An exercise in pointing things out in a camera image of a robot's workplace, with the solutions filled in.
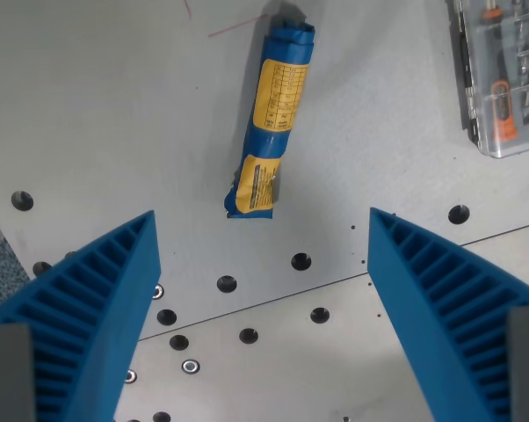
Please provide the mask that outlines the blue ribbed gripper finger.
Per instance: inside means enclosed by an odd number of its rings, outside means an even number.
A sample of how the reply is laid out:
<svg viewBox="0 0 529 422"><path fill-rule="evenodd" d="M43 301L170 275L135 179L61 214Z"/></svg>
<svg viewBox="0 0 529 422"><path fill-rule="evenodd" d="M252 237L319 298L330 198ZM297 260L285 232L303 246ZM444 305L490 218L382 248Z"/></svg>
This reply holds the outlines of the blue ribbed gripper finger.
<svg viewBox="0 0 529 422"><path fill-rule="evenodd" d="M161 275L153 211L74 252L0 305L30 331L39 421L113 419Z"/></svg>
<svg viewBox="0 0 529 422"><path fill-rule="evenodd" d="M433 418L511 420L507 315L529 307L529 286L375 207L367 270Z"/></svg>

